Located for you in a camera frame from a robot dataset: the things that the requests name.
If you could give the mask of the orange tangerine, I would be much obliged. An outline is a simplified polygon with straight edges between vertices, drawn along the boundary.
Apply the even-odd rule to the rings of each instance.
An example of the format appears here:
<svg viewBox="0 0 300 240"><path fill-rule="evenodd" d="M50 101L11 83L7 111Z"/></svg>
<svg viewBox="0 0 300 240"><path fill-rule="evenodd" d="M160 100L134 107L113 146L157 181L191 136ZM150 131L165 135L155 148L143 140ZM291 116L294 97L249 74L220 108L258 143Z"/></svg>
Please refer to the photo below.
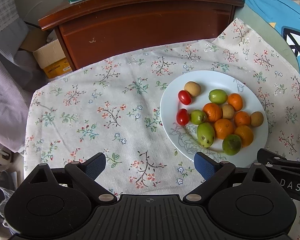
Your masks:
<svg viewBox="0 0 300 240"><path fill-rule="evenodd" d="M219 119L214 123L216 137L218 139L225 139L228 135L234 133L235 126L232 121L228 119Z"/></svg>
<svg viewBox="0 0 300 240"><path fill-rule="evenodd" d="M238 135L242 142L242 147L249 146L254 140L254 134L249 126L242 125L235 129L235 135Z"/></svg>
<svg viewBox="0 0 300 240"><path fill-rule="evenodd" d="M207 122L214 123L222 118L222 110L215 103L207 103L203 107L203 111L207 116Z"/></svg>
<svg viewBox="0 0 300 240"><path fill-rule="evenodd" d="M228 96L228 104L231 105L236 112L240 111L243 108L243 99L237 93L232 93Z"/></svg>
<svg viewBox="0 0 300 240"><path fill-rule="evenodd" d="M237 127L239 126L249 126L251 124L250 115L245 111L239 111L234 116L234 123Z"/></svg>

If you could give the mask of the brown longan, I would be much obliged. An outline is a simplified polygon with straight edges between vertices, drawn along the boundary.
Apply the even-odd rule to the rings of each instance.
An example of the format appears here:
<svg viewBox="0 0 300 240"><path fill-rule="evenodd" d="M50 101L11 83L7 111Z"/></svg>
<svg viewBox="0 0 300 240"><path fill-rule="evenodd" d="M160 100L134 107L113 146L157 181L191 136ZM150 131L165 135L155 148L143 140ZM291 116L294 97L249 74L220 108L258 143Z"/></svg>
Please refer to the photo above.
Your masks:
<svg viewBox="0 0 300 240"><path fill-rule="evenodd" d="M254 112L251 116L251 126L253 127L259 127L263 124L264 122L264 116L261 112Z"/></svg>
<svg viewBox="0 0 300 240"><path fill-rule="evenodd" d="M202 91L201 86L193 81L187 82L184 86L184 90L187 91L192 97L197 97Z"/></svg>
<svg viewBox="0 0 300 240"><path fill-rule="evenodd" d="M224 104L222 107L222 118L231 120L235 115L235 109L232 105Z"/></svg>

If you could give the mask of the red cherry tomato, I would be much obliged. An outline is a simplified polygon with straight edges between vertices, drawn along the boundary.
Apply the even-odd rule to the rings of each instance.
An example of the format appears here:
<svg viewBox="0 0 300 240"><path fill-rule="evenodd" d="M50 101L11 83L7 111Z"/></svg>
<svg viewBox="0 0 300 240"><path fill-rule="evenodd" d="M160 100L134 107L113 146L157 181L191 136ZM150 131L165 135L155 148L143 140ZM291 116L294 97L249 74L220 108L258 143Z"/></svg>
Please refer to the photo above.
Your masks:
<svg viewBox="0 0 300 240"><path fill-rule="evenodd" d="M190 121L190 116L187 109L180 109L176 115L176 121L180 126L185 126Z"/></svg>
<svg viewBox="0 0 300 240"><path fill-rule="evenodd" d="M189 105L192 103L191 95L186 90L179 91L178 99L183 105Z"/></svg>

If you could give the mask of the large green jujube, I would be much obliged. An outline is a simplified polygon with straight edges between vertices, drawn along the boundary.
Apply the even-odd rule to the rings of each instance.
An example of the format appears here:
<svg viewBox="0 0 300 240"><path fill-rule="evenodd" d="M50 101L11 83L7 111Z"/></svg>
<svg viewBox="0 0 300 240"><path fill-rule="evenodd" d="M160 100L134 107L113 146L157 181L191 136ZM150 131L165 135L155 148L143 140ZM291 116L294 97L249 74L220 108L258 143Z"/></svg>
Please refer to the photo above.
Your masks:
<svg viewBox="0 0 300 240"><path fill-rule="evenodd" d="M224 104L228 99L227 93L222 89L214 89L209 92L209 100L217 105Z"/></svg>

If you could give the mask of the white ceramic plate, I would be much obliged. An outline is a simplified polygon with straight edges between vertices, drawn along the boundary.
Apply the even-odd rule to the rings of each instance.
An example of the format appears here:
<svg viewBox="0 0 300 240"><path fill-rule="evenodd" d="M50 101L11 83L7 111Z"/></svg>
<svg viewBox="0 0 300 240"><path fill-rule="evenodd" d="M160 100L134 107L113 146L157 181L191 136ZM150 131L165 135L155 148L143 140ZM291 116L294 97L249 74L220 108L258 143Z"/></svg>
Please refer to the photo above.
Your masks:
<svg viewBox="0 0 300 240"><path fill-rule="evenodd" d="M160 102L171 143L185 157L203 152L211 159L247 167L266 145L266 113L245 84L226 74L201 70L174 79Z"/></svg>

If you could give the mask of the floral tablecloth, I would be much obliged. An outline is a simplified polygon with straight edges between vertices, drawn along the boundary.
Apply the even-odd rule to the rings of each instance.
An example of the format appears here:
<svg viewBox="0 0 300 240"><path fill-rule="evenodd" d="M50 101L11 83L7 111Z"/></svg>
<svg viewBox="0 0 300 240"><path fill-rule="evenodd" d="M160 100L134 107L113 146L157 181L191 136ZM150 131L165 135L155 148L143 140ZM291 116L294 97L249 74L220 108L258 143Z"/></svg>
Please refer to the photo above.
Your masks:
<svg viewBox="0 0 300 240"><path fill-rule="evenodd" d="M185 195L203 182L190 157L200 151L196 127L164 128L162 94L178 77L202 88L255 98L266 114L266 149L300 161L300 74L267 42L234 20L213 41L145 48L110 57L37 90L27 119L24 173L63 167L96 153L107 166L97 182L115 195Z"/></svg>

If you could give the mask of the checkered grey cloth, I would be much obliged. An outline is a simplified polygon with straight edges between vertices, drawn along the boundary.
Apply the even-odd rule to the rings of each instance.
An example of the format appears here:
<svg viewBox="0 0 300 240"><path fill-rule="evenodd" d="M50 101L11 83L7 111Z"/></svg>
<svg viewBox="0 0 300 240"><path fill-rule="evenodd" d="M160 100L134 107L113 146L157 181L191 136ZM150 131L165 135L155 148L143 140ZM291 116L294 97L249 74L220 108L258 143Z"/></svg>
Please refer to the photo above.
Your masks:
<svg viewBox="0 0 300 240"><path fill-rule="evenodd" d="M32 94L45 77L21 44L29 33L14 0L0 0L0 149L22 152Z"/></svg>

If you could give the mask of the open cardboard box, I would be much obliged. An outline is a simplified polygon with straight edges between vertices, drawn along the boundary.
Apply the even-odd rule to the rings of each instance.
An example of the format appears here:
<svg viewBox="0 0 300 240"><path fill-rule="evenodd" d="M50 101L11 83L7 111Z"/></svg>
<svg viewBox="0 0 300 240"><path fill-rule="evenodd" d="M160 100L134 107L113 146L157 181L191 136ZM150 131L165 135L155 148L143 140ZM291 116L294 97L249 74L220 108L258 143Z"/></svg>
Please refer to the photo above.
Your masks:
<svg viewBox="0 0 300 240"><path fill-rule="evenodd" d="M56 32L43 31L29 25L29 32L20 46L31 53L49 81L72 72L70 63L57 38Z"/></svg>

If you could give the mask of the brown wooden cabinet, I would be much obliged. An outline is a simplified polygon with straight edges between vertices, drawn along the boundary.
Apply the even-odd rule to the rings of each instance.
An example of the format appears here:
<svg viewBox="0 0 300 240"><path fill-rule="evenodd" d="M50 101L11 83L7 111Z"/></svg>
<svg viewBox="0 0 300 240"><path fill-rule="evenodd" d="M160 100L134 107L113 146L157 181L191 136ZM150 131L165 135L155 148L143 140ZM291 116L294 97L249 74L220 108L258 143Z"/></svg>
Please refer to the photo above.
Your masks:
<svg viewBox="0 0 300 240"><path fill-rule="evenodd" d="M217 37L244 0L84 0L38 23L53 29L73 70L111 56Z"/></svg>

